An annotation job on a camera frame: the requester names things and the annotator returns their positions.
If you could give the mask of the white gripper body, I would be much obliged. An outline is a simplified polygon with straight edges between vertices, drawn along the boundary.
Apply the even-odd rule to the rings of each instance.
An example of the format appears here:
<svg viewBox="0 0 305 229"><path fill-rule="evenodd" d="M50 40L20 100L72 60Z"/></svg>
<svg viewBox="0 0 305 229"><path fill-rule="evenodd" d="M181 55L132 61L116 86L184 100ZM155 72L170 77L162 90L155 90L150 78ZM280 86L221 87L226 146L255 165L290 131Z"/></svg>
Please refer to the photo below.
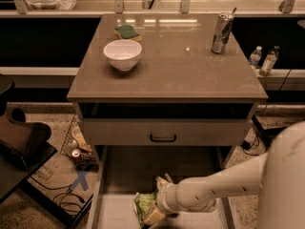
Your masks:
<svg viewBox="0 0 305 229"><path fill-rule="evenodd" d="M165 214L176 214L185 211L182 204L185 186L183 184L161 184L157 196L156 205Z"/></svg>

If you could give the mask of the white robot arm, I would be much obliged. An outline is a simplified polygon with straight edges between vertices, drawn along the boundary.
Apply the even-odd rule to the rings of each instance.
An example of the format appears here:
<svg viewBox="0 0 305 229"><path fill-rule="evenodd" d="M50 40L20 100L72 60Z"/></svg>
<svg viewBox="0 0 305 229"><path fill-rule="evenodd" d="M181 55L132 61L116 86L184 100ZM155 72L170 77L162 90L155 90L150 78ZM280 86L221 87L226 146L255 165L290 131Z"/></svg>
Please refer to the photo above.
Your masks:
<svg viewBox="0 0 305 229"><path fill-rule="evenodd" d="M218 198L258 195L257 229L305 228L305 122L274 139L263 155L207 177L160 186L145 223L170 214L208 213Z"/></svg>

